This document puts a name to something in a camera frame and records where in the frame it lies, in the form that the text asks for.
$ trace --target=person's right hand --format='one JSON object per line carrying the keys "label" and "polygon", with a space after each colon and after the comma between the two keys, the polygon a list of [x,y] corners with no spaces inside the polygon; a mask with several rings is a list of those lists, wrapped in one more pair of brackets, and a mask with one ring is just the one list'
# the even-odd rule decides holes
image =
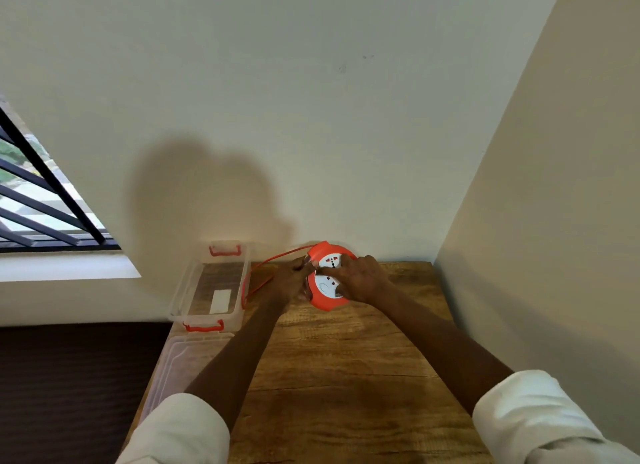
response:
{"label": "person's right hand", "polygon": [[340,255],[340,267],[319,267],[316,273],[335,278],[340,283],[335,289],[336,293],[350,301],[369,305],[375,305],[376,301],[388,296],[396,288],[371,255],[355,260],[348,255]]}

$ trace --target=table top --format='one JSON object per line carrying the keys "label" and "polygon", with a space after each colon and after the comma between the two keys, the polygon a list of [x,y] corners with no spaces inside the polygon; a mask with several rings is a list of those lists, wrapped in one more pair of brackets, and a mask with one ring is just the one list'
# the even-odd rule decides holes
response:
{"label": "table top", "polygon": [[[412,298],[451,320],[430,263],[382,266]],[[259,267],[251,285],[275,267]],[[245,321],[255,305],[248,302]],[[173,324],[169,338],[184,333]],[[258,364],[231,435],[229,462],[423,460],[492,462],[471,418],[384,315],[360,303],[327,313],[293,302]]]}

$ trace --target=rolled-up sleeve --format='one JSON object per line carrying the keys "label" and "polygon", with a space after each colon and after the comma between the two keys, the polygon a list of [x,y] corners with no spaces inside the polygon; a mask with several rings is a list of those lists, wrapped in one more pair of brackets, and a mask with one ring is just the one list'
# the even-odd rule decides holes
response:
{"label": "rolled-up sleeve", "polygon": [[133,432],[116,464],[223,464],[229,430],[209,404],[190,394],[166,398]]}
{"label": "rolled-up sleeve", "polygon": [[509,376],[478,401],[473,420],[499,464],[640,463],[626,447],[604,439],[544,371]]}

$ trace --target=container handle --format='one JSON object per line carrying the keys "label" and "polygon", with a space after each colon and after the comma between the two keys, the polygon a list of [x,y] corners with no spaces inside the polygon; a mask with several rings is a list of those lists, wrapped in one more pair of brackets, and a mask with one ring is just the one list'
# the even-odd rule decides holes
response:
{"label": "container handle", "polygon": [[240,257],[242,255],[242,247],[236,245],[236,251],[214,251],[214,246],[209,245],[209,253],[212,257]]}
{"label": "container handle", "polygon": [[190,326],[189,324],[182,323],[184,329],[187,330],[188,333],[210,333],[212,331],[224,331],[225,329],[225,321],[222,319],[218,319],[219,326],[212,326],[210,328],[201,328],[200,326]]}

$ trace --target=person's left hand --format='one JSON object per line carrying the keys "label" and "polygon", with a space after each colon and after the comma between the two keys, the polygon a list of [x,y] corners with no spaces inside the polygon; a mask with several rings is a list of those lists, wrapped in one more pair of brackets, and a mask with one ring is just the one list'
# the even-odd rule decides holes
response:
{"label": "person's left hand", "polygon": [[283,304],[283,309],[294,298],[303,301],[311,300],[307,277],[316,270],[317,262],[315,262],[316,265],[312,262],[306,264],[305,258],[296,258],[292,262],[280,265],[273,279],[264,287],[270,298]]}

